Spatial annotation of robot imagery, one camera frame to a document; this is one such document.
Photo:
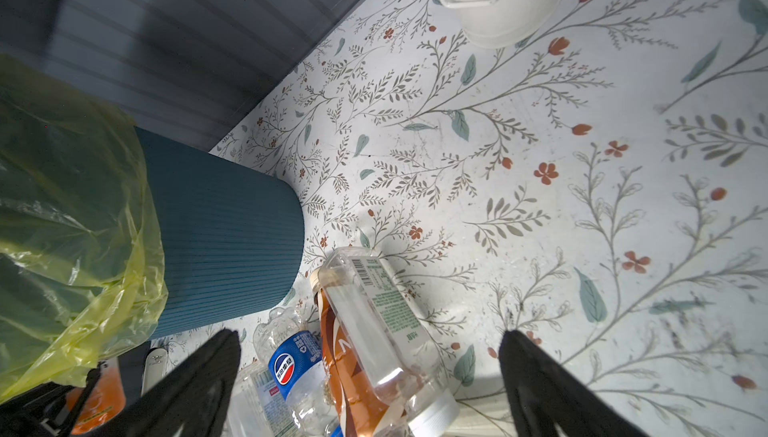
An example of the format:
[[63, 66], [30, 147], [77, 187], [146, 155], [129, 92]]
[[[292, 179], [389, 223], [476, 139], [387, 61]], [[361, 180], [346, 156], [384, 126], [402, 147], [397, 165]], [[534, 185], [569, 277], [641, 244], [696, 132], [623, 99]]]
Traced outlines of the floral table mat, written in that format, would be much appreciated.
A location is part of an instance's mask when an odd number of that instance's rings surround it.
[[513, 329], [652, 436], [766, 434], [767, 0], [560, 0], [498, 50], [367, 0], [211, 151], [301, 201], [285, 306], [338, 247], [389, 261], [453, 434], [514, 434]]

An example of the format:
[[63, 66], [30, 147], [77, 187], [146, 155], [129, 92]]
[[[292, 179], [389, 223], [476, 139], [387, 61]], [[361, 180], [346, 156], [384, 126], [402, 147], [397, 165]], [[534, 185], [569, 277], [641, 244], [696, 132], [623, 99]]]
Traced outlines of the teal waste bin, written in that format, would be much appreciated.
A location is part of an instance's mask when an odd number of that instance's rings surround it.
[[168, 290], [149, 339], [276, 305], [293, 284], [303, 247], [303, 215], [293, 190], [157, 134], [136, 133]]

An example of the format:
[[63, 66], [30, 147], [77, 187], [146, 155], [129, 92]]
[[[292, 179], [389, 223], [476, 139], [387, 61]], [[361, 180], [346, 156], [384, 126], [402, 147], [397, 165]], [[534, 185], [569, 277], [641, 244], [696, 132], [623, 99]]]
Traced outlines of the brown Nescafe bottle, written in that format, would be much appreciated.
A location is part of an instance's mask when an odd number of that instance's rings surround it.
[[338, 414], [340, 435], [402, 436], [401, 417], [375, 396], [350, 339], [326, 292], [321, 289], [319, 271], [319, 268], [313, 270], [309, 279], [320, 313], [322, 359]]

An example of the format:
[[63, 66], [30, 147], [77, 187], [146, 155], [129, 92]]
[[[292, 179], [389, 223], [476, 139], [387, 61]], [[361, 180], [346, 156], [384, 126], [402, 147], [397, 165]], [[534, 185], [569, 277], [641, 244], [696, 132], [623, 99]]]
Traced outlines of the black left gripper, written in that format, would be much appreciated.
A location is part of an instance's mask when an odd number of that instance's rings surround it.
[[66, 404], [72, 386], [46, 383], [1, 405], [2, 436], [70, 436], [85, 404], [101, 377], [99, 368], [89, 371], [86, 386], [72, 408]]

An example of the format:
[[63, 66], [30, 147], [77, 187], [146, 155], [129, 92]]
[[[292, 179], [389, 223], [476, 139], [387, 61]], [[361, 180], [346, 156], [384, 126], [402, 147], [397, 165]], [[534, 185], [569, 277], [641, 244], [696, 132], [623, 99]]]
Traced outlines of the blue Pepsi label bottle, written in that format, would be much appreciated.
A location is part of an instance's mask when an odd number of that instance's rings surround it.
[[299, 430], [308, 436], [341, 436], [321, 345], [299, 312], [270, 310], [254, 331], [253, 345]]

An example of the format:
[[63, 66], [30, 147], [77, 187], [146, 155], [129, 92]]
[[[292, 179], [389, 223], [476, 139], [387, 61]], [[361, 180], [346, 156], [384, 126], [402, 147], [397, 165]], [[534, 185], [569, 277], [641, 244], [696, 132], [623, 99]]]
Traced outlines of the yellow plastic bin liner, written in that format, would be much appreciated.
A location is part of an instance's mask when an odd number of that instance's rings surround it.
[[165, 255], [144, 152], [119, 108], [1, 58], [1, 398], [81, 387], [146, 342]]

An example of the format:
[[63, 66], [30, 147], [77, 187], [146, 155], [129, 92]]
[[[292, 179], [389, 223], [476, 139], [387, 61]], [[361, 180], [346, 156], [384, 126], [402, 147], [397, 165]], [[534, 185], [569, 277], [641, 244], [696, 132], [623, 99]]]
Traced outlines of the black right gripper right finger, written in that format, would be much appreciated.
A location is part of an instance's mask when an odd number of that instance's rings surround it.
[[498, 351], [511, 417], [519, 436], [643, 436], [520, 331]]

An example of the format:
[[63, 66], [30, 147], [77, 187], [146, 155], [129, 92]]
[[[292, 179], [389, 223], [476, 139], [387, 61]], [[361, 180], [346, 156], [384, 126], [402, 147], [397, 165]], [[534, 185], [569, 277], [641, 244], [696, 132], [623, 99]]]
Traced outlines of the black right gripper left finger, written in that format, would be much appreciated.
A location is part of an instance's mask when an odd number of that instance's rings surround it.
[[238, 373], [237, 332], [211, 337], [97, 436], [220, 436]]

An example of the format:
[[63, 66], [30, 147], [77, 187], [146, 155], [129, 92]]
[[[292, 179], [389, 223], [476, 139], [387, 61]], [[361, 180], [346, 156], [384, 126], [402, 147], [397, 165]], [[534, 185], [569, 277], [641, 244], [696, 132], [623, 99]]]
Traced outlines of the orange label bottle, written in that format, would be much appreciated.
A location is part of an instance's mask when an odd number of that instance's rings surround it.
[[85, 435], [114, 419], [126, 407], [117, 357], [99, 364], [100, 378], [75, 421], [72, 435]]

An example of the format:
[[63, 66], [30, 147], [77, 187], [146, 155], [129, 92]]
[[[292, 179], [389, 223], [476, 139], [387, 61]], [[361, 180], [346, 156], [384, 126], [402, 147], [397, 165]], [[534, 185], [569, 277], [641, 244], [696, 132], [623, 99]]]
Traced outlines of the clear bottle green cap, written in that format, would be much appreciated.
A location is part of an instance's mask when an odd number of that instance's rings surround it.
[[274, 378], [260, 362], [238, 372], [226, 423], [230, 436], [302, 436]]

